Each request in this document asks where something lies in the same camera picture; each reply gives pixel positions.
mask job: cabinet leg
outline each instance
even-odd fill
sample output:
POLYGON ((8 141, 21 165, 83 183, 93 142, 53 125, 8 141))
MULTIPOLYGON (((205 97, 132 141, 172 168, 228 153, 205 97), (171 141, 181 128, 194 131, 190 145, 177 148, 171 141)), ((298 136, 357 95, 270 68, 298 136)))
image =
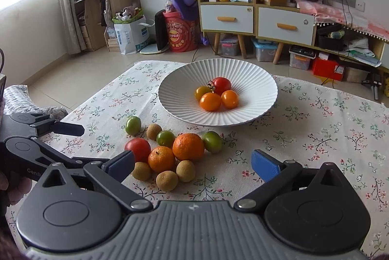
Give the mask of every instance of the cabinet leg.
POLYGON ((238 34, 238 40, 239 40, 240 51, 242 52, 242 57, 246 59, 247 54, 246 54, 246 46, 244 45, 244 36, 242 34, 238 34))
POLYGON ((275 52, 273 64, 277 65, 283 51, 283 43, 278 43, 277 51, 275 52))
POLYGON ((216 33, 215 34, 215 46, 214 46, 215 55, 217 55, 219 53, 219 43, 220 43, 220 33, 216 33))

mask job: red bucket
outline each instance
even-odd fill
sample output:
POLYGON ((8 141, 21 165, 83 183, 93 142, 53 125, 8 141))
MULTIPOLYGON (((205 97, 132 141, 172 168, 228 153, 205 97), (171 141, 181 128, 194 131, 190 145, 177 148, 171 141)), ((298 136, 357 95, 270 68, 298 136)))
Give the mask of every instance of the red bucket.
POLYGON ((198 48, 198 20, 186 21, 179 12, 163 13, 172 52, 182 53, 198 48))

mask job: red box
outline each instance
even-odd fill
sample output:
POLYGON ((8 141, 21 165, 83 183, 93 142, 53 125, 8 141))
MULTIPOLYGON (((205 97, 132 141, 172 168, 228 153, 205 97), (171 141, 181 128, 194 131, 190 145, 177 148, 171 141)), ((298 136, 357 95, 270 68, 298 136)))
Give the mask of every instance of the red box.
POLYGON ((312 71, 315 76, 342 81, 344 67, 339 65, 336 61, 326 61, 324 59, 316 57, 314 59, 312 71))

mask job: drawer handle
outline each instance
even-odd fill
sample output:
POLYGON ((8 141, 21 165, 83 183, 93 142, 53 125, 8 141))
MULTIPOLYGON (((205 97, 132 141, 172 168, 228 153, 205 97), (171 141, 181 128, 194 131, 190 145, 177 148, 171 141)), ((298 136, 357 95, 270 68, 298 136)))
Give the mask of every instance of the drawer handle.
POLYGON ((297 26, 290 26, 289 24, 277 23, 277 27, 283 28, 284 30, 297 31, 297 26))
POLYGON ((217 17, 218 21, 221 22, 235 22, 237 18, 232 18, 232 17, 217 17))

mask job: metal bolt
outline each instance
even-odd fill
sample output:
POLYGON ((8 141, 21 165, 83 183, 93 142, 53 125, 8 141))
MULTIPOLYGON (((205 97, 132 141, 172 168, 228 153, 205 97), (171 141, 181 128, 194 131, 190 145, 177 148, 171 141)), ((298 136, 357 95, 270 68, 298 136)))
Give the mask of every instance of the metal bolt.
POLYGON ((132 209, 143 210, 150 206, 150 202, 145 199, 134 200, 131 202, 130 207, 132 209))
POLYGON ((257 202, 252 199, 242 199, 238 201, 238 207, 242 209, 254 208, 257 202))

